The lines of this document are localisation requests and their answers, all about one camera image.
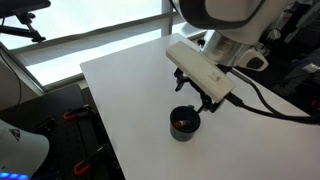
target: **window frame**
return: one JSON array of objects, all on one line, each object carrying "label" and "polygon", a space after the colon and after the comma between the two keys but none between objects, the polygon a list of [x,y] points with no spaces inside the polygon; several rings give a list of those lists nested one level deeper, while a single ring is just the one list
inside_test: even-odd
[{"label": "window frame", "polygon": [[23,65],[23,63],[19,60],[19,58],[16,57],[17,55],[23,54],[26,52],[32,52],[35,50],[41,50],[43,48],[48,48],[51,46],[57,46],[60,44],[72,42],[75,40],[80,40],[83,38],[101,35],[101,34],[108,33],[108,32],[113,32],[113,31],[117,31],[117,30],[121,30],[121,29],[125,29],[125,28],[130,28],[130,27],[134,27],[137,25],[152,23],[152,22],[155,22],[158,20],[167,20],[167,26],[161,28],[161,37],[170,35],[170,34],[172,34],[172,27],[173,27],[174,18],[177,16],[180,16],[180,15],[178,14],[178,12],[173,11],[173,8],[172,8],[169,0],[161,0],[161,1],[162,1],[162,14],[160,14],[160,15],[146,17],[143,19],[130,21],[130,22],[126,22],[126,23],[121,23],[121,24],[114,25],[114,26],[108,26],[108,27],[96,29],[96,30],[93,30],[90,32],[86,32],[83,34],[75,34],[75,35],[65,36],[65,37],[61,37],[61,38],[57,38],[57,39],[52,39],[52,40],[44,41],[41,44],[32,44],[29,46],[25,46],[25,47],[13,49],[13,50],[8,50],[4,46],[4,44],[2,44],[1,42],[0,42],[0,47],[5,51],[5,53],[9,56],[9,58],[12,59],[18,65],[18,67],[33,81],[33,83],[39,89],[41,89],[43,92],[49,92],[49,91],[64,87],[68,84],[83,80],[84,75],[81,73],[81,74],[67,77],[63,80],[56,81],[54,83],[43,86],[37,80],[37,78],[25,67],[25,65]]}]

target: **black cable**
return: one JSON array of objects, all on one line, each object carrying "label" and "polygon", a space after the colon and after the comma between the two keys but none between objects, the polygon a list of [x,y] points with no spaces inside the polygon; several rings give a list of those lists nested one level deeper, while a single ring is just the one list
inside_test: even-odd
[{"label": "black cable", "polygon": [[15,105],[14,109],[17,109],[18,106],[21,103],[21,99],[22,99],[22,87],[21,87],[21,79],[19,78],[19,76],[17,75],[17,73],[13,70],[13,68],[9,65],[9,63],[6,61],[6,59],[3,57],[2,53],[1,53],[1,48],[0,48],[0,57],[3,59],[3,62],[9,67],[9,69],[13,72],[13,74],[16,76],[17,80],[18,80],[18,84],[19,84],[19,99],[17,104]]},{"label": "black cable", "polygon": [[263,95],[261,94],[261,91],[259,90],[259,88],[247,77],[243,76],[242,74],[238,73],[237,71],[235,71],[234,69],[230,70],[230,72],[232,74],[234,74],[235,76],[237,76],[238,78],[240,78],[241,80],[243,80],[244,82],[248,83],[249,85],[252,86],[252,88],[256,91],[261,103],[271,112],[273,112],[274,114],[282,114],[279,111],[275,110],[274,108],[272,108],[267,101],[264,99]]},{"label": "black cable", "polygon": [[287,115],[280,115],[280,114],[272,114],[269,112],[261,111],[259,109],[252,108],[250,106],[247,106],[243,103],[242,99],[237,97],[236,95],[229,93],[226,96],[226,99],[230,101],[233,105],[237,107],[244,108],[248,111],[251,111],[256,114],[260,114],[263,116],[271,117],[271,118],[276,118],[276,119],[282,119],[282,120],[290,120],[298,123],[303,123],[303,124],[319,124],[320,119],[317,117],[310,117],[310,116],[287,116]]},{"label": "black cable", "polygon": [[256,114],[260,114],[263,116],[271,117],[271,118],[276,118],[276,119],[282,119],[282,120],[290,120],[298,123],[303,123],[303,124],[319,124],[320,119],[313,118],[310,116],[286,116],[286,115],[277,115],[277,114],[272,114],[269,112],[261,111],[259,109],[252,108],[250,106],[247,106],[243,104],[242,106],[243,109],[246,109],[248,111],[251,111]]},{"label": "black cable", "polygon": [[259,88],[258,88],[253,82],[251,82],[251,83],[249,83],[249,84],[250,84],[250,85],[252,86],[252,88],[256,91],[256,93],[257,93],[257,95],[258,95],[261,103],[262,103],[269,111],[273,112],[274,114],[281,114],[281,115],[283,115],[282,113],[280,113],[279,111],[275,110],[273,107],[271,107],[271,106],[267,103],[267,101],[266,101],[266,100],[264,99],[264,97],[262,96],[261,91],[259,90]]}]

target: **cup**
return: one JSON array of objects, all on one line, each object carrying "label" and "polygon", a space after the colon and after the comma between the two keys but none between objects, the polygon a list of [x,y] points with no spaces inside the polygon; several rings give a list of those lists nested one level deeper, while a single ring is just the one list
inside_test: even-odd
[{"label": "cup", "polygon": [[170,133],[178,141],[189,141],[200,127],[200,116],[193,106],[179,106],[170,114]]}]

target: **window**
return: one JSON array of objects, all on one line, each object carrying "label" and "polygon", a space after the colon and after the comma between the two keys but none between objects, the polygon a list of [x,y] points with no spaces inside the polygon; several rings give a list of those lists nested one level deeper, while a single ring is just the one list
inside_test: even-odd
[{"label": "window", "polygon": [[26,66],[42,86],[81,74],[80,64],[113,52],[117,52],[138,44],[161,37],[161,30],[155,30],[111,42],[100,47],[78,51],[52,60]]},{"label": "window", "polygon": [[[143,19],[162,13],[161,0],[51,0],[51,6],[33,11],[31,24],[47,40],[71,34]],[[6,18],[5,25],[26,28],[16,17]],[[31,45],[28,38],[3,34],[1,42],[8,48]]]},{"label": "window", "polygon": [[[15,61],[43,90],[83,78],[82,62],[170,33],[189,37],[204,32],[173,13],[168,0],[51,3],[49,8],[33,12],[37,17],[32,25],[46,41],[33,44],[28,38],[5,34],[0,37]],[[5,25],[26,28],[15,17],[7,18]]]}]

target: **black bracket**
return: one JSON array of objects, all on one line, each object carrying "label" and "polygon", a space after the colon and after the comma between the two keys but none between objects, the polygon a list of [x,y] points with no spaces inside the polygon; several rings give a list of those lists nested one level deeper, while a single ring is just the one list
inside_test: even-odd
[{"label": "black bracket", "polygon": [[190,83],[190,85],[200,93],[200,97],[202,100],[202,106],[198,109],[197,113],[201,113],[202,111],[210,111],[214,113],[222,104],[220,101],[219,103],[212,103],[212,99],[208,96],[198,85],[196,85],[189,77],[183,76],[183,71],[179,68],[174,72],[174,76],[177,78],[177,87],[175,89],[176,92],[180,91],[184,85],[184,83]]},{"label": "black bracket", "polygon": [[38,42],[38,43],[41,43],[42,41],[46,40],[45,37],[42,37],[39,34],[39,32],[34,30],[30,25],[32,23],[31,19],[35,18],[34,14],[24,13],[22,15],[17,15],[17,18],[19,19],[21,24],[27,25],[29,29],[22,29],[22,28],[0,25],[0,33],[32,38],[32,42]]}]

